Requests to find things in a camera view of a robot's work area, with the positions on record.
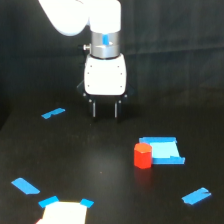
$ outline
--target blue tape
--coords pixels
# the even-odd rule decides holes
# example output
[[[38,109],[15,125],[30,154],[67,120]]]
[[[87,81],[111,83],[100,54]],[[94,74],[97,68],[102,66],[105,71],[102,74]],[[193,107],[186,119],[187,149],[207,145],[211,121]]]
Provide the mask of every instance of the blue tape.
[[[211,196],[211,193],[209,193],[207,189],[202,187],[201,189],[194,191],[193,193],[183,197],[182,200],[186,204],[193,205],[209,196]]]
[[[48,119],[48,118],[51,117],[51,115],[57,115],[57,114],[60,114],[60,113],[62,113],[62,112],[64,112],[64,111],[65,111],[65,109],[58,108],[58,109],[52,110],[51,112],[48,112],[48,113],[46,113],[46,114],[43,114],[43,115],[41,115],[41,116],[42,116],[43,118],[45,118],[45,119]]]
[[[143,137],[139,139],[140,143],[152,143],[152,142],[176,142],[177,140],[175,137]]]
[[[82,199],[82,201],[80,202],[81,205],[85,205],[87,208],[90,208],[94,202],[87,200],[87,199]]]
[[[11,182],[14,186],[16,186],[18,189],[20,189],[25,194],[39,194],[40,191],[32,186],[30,183],[28,183],[23,178],[18,178]]]
[[[153,164],[184,164],[184,157],[174,157],[170,156],[170,158],[153,158]]]
[[[109,35],[108,34],[104,34],[103,35],[103,45],[109,45]]]
[[[57,201],[59,201],[58,198],[56,196],[53,196],[51,198],[38,202],[38,204],[40,205],[41,208],[45,208],[47,205],[50,205]]]

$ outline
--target black surface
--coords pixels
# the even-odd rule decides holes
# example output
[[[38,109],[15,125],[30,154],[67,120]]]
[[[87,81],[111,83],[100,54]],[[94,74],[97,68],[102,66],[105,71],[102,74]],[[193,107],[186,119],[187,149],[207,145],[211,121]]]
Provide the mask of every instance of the black surface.
[[[66,112],[44,120],[57,107]],[[17,108],[0,132],[0,223],[35,223],[38,201],[93,200],[86,224],[222,224],[224,111],[125,107],[117,124],[113,105],[92,122],[86,104]],[[185,165],[133,166],[139,137],[175,136]],[[41,192],[25,195],[11,181],[23,177]],[[181,198],[201,187],[212,197],[195,206]]]

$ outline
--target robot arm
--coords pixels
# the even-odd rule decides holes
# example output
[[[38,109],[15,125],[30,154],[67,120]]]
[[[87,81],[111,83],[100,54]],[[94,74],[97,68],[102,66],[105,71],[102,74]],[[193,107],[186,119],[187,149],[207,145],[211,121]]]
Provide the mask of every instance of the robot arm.
[[[78,86],[89,102],[97,95],[126,94],[126,65],[120,53],[121,5],[118,0],[39,0],[55,29],[74,36],[90,26],[90,54],[85,63],[84,82]]]
[[[79,34],[88,24],[92,32],[108,34],[120,31],[121,6],[117,0],[39,0],[58,32]]]

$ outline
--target table surface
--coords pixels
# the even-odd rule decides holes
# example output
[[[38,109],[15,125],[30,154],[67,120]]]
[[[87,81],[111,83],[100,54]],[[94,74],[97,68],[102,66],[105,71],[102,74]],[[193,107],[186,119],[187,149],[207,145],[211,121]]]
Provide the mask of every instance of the table surface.
[[[42,114],[58,107],[64,113]],[[0,223],[35,223],[38,202],[94,201],[86,224],[223,224],[224,110],[124,108],[116,123],[114,108],[101,105],[93,121],[86,104],[15,109],[0,132]],[[174,136],[185,165],[133,166],[140,137]],[[11,182],[24,178],[40,190],[25,195]],[[193,205],[182,197],[207,188],[212,196]]]

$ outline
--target red block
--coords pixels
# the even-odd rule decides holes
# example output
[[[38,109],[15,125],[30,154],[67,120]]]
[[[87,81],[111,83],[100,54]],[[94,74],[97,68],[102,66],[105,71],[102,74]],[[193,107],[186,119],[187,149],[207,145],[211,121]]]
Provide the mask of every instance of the red block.
[[[138,143],[134,149],[134,165],[140,169],[152,166],[152,146],[146,143]]]

